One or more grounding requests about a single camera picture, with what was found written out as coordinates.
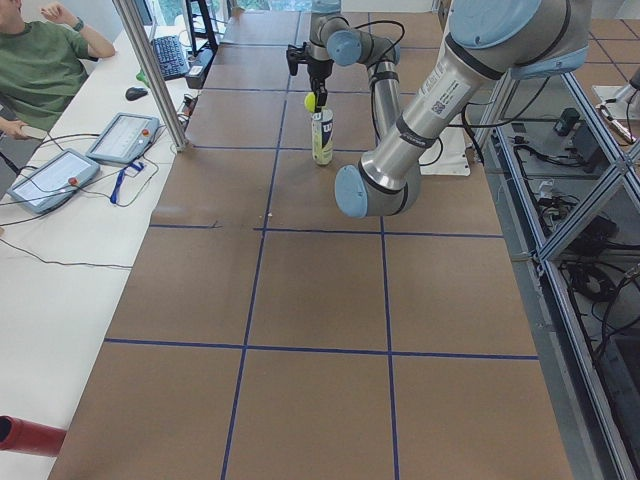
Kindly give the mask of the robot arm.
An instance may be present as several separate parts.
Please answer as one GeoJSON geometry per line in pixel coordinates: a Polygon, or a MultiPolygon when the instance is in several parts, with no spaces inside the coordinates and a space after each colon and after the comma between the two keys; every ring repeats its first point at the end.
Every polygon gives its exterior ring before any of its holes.
{"type": "Polygon", "coordinates": [[[335,64],[366,66],[370,89],[374,90],[382,79],[397,77],[397,46],[396,41],[368,33],[363,26],[351,26],[341,13],[339,1],[313,1],[309,40],[300,46],[288,46],[286,60],[292,76],[298,73],[299,66],[307,66],[311,93],[307,108],[317,115],[327,105],[325,81],[335,64]]]}
{"type": "Polygon", "coordinates": [[[378,146],[339,170],[335,198],[347,216],[391,216],[420,190],[419,159],[474,93],[505,73],[545,78],[586,60],[589,1],[456,1],[444,55],[378,146]]]}

